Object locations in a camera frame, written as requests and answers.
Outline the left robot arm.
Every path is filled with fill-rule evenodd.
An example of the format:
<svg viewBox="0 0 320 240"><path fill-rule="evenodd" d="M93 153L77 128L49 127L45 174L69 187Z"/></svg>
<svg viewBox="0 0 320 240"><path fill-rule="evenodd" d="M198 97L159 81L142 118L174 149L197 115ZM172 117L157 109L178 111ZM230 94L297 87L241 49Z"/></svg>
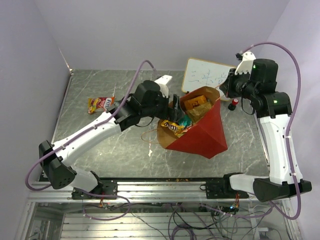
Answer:
<svg viewBox="0 0 320 240"><path fill-rule="evenodd" d="M39 149L41 167L50 186L59 190L66 186L84 190L85 194L96 199L102 193L102 183L93 171L85 171L74 166L75 161L86 151L103 140L124 130L138 126L145 117L177 122L184 115L180 99L173 96L169 100L168 82L170 75L163 75L155 81L140 83L128 99L116 101L96 120L76 133L50 143L43 141Z"/></svg>

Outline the yellow m&m's packet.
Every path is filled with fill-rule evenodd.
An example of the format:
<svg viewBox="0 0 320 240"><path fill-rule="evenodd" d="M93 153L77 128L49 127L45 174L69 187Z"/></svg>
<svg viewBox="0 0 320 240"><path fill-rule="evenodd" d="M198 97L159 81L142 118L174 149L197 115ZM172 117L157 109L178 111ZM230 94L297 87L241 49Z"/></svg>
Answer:
<svg viewBox="0 0 320 240"><path fill-rule="evenodd" d="M175 122L171 122L169 120L164 120L160 124L162 127L169 129L173 134L180 138L183 134L187 132L187 128L183 125L179 125Z"/></svg>

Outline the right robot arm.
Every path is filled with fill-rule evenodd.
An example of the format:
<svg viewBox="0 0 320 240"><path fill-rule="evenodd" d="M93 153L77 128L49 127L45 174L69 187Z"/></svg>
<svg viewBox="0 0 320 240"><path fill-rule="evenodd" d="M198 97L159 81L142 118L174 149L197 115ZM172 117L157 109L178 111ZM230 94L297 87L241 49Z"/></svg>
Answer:
<svg viewBox="0 0 320 240"><path fill-rule="evenodd" d="M277 72L274 60L243 57L220 86L228 98L250 101L266 146L269 175L235 172L211 178L199 187L207 199L228 199L237 194L248 198L252 194L260 202L269 202L312 190L311 182L303 179L292 150L289 123L293 110L289 95L276 91Z"/></svg>

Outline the teal snack packet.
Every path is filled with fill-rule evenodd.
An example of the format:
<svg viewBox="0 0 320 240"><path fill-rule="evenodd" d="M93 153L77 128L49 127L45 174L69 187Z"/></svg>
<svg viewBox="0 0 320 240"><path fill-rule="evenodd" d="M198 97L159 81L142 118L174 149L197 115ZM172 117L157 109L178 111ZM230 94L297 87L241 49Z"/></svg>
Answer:
<svg viewBox="0 0 320 240"><path fill-rule="evenodd" d="M179 119L177 124L184 129L188 129L193 126L193 121L187 114L185 114L182 118Z"/></svg>

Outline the orange lay's chip bag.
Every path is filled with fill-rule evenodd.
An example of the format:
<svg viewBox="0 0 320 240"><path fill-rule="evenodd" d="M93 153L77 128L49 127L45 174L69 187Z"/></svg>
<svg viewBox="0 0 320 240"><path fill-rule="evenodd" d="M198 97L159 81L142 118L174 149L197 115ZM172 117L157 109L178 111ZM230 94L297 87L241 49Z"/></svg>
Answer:
<svg viewBox="0 0 320 240"><path fill-rule="evenodd" d="M105 112L115 102L115 97L88 98L87 113L92 115L96 112Z"/></svg>

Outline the red paper bag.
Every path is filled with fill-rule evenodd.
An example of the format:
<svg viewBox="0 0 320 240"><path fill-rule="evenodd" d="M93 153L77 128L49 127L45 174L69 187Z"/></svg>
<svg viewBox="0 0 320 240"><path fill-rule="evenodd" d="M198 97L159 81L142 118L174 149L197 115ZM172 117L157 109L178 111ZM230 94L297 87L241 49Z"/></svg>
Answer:
<svg viewBox="0 0 320 240"><path fill-rule="evenodd" d="M212 107L198 123L181 137L175 136L173 131L161 126L161 120L158 121L157 142L161 147L167 150L200 155L207 159L211 159L228 149L221 119L221 101L218 90L208 86L200 87L180 97L181 108L185 111L185 101L202 95L212 103Z"/></svg>

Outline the orange skittles packet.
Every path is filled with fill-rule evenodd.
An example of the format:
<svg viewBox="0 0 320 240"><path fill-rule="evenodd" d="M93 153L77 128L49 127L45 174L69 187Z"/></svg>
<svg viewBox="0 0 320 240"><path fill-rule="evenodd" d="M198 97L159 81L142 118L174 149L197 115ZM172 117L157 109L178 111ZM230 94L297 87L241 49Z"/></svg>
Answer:
<svg viewBox="0 0 320 240"><path fill-rule="evenodd" d="M202 104L205 104L206 102L207 102L206 97L204 95L200 95L192 99L188 99L183 103L186 110L192 110L193 108L198 107Z"/></svg>

